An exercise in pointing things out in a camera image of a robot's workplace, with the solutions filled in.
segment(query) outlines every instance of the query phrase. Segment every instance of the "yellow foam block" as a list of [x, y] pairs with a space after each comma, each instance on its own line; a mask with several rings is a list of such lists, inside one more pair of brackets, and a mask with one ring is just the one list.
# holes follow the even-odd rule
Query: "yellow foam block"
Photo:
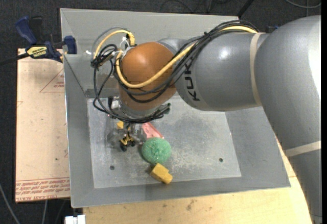
[[124, 122], [123, 122], [123, 121], [119, 121], [119, 122], [117, 122], [116, 125], [117, 125], [117, 129], [118, 129], [118, 130], [121, 130], [121, 129], [124, 128]]
[[160, 163], [155, 165], [155, 167], [150, 172], [150, 175], [157, 181], [161, 181], [166, 184], [169, 184], [173, 179], [173, 176], [169, 174], [169, 170], [163, 167]]

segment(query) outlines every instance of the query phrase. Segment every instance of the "pink object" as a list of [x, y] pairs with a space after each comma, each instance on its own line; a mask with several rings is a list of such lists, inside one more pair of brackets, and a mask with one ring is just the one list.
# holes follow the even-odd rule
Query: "pink object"
[[147, 139], [157, 137], [164, 139], [163, 135], [149, 122], [142, 125], [144, 133], [147, 135]]

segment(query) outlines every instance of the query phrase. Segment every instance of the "gray tray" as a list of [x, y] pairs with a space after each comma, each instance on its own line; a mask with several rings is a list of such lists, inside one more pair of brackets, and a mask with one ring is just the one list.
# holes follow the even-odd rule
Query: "gray tray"
[[[78, 45], [77, 55], [64, 58], [73, 207], [289, 186], [262, 108], [203, 112], [173, 96], [172, 112], [153, 122], [172, 146], [165, 166], [174, 179], [165, 185], [148, 175], [150, 165], [138, 147], [124, 153], [108, 145], [107, 135], [115, 121], [91, 104], [93, 70], [85, 51], [90, 51], [94, 40], [109, 27], [126, 27], [137, 43], [142, 43], [199, 36], [232, 19], [235, 17], [61, 9], [62, 36], [73, 35]], [[102, 97], [115, 93], [116, 83], [111, 80]]]

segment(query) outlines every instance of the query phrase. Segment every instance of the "yellow cable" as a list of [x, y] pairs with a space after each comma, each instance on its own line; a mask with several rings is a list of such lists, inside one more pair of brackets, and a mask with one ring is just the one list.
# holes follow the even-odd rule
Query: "yellow cable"
[[245, 27], [245, 26], [229, 26], [229, 27], [226, 27], [224, 29], [221, 29], [221, 31], [233, 30], [233, 29], [242, 30], [244, 32], [253, 33], [253, 34], [257, 33], [256, 30], [254, 30], [254, 29], [252, 29], [250, 27]]
[[96, 58], [96, 56], [98, 55], [102, 45], [104, 44], [104, 42], [106, 40], [108, 40], [111, 36], [115, 35], [115, 34], [118, 34], [118, 33], [124, 33], [124, 34], [128, 34], [129, 36], [129, 41], [130, 41], [130, 46], [134, 46], [135, 45], [135, 37], [134, 35], [130, 32], [130, 31], [127, 31], [127, 30], [117, 30], [117, 31], [114, 31], [112, 32], [111, 34], [107, 35], [98, 45], [96, 51], [95, 51], [95, 54], [94, 54], [94, 57], [93, 59]]
[[153, 77], [151, 77], [150, 79], [146, 80], [145, 82], [139, 83], [139, 84], [130, 84], [129, 82], [127, 82], [121, 72], [121, 69], [119, 67], [119, 57], [122, 55], [121, 52], [119, 52], [119, 54], [116, 57], [116, 71], [117, 74], [119, 76], [119, 79], [129, 88], [131, 89], [137, 89], [137, 88], [142, 88], [144, 86], [149, 85], [150, 83], [152, 83], [153, 81], [155, 81], [156, 79], [158, 79], [161, 75], [163, 75], [163, 73], [165, 71], [167, 71], [170, 67], [172, 67], [180, 58], [182, 58], [184, 55], [186, 55], [191, 48], [193, 47], [195, 43], [191, 44], [189, 47], [187, 47], [185, 50], [183, 50], [182, 52], [180, 52], [176, 57], [174, 57], [168, 64], [166, 64], [159, 72], [157, 72]]
[[[221, 31], [232, 30], [232, 29], [242, 30], [244, 32], [249, 32], [249, 33], [257, 33], [256, 30], [248, 28], [248, 27], [244, 27], [244, 26], [226, 27], [226, 28], [222, 29]], [[150, 83], [152, 83], [153, 81], [155, 81], [156, 79], [158, 79], [161, 75], [163, 75], [163, 73], [165, 71], [167, 71], [170, 67], [172, 67], [180, 58], [182, 58], [184, 55], [186, 55], [191, 50], [191, 48], [193, 47], [194, 44], [195, 44], [195, 42], [193, 44], [191, 44], [189, 47], [187, 47], [185, 50], [180, 52], [177, 56], [175, 56], [168, 64], [166, 64], [153, 77], [151, 77], [150, 79], [146, 80], [145, 82], [142, 82], [139, 84], [130, 84], [123, 77], [122, 72], [120, 70], [120, 62], [119, 62], [119, 57], [122, 55], [122, 53], [119, 52], [119, 54], [116, 56], [116, 61], [115, 61], [117, 75], [118, 75], [119, 79], [122, 81], [122, 83], [125, 84], [125, 86], [127, 86], [128, 88], [137, 89], [137, 88], [145, 87], [145, 86], [149, 85]]]

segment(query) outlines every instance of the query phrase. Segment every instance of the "gray robot arm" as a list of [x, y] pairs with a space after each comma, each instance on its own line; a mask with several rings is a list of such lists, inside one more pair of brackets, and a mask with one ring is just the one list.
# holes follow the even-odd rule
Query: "gray robot arm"
[[[179, 45], [172, 39], [161, 43]], [[263, 106], [297, 173], [312, 219], [322, 223], [321, 16], [293, 21], [272, 34], [217, 37], [175, 86], [200, 110]]]
[[[131, 122], [138, 117], [152, 118], [161, 111], [159, 105], [176, 89], [190, 106], [204, 111], [263, 106], [302, 184], [312, 219], [320, 224], [321, 16], [290, 22], [272, 34], [232, 29], [234, 32], [223, 32], [219, 36], [214, 36], [219, 29], [213, 30], [203, 36], [204, 40], [210, 38], [206, 43], [199, 38], [190, 39], [192, 43], [201, 44], [195, 47], [198, 55], [190, 54], [181, 65], [176, 64], [177, 74], [173, 76], [176, 70], [172, 71], [170, 65], [156, 77], [164, 70], [163, 66], [177, 58], [175, 53], [178, 52], [178, 56], [179, 50], [186, 51], [182, 47], [188, 45], [185, 40], [164, 39], [140, 44], [127, 51], [121, 63], [117, 56], [116, 69], [124, 73], [126, 82], [121, 75], [120, 83], [125, 86], [120, 86], [117, 101], [120, 105], [114, 107], [127, 116], [126, 120], [131, 118]], [[172, 79], [176, 78], [179, 79], [173, 83]], [[127, 94], [131, 87], [134, 87], [134, 96]], [[162, 91], [161, 99], [148, 102], [157, 91]]]

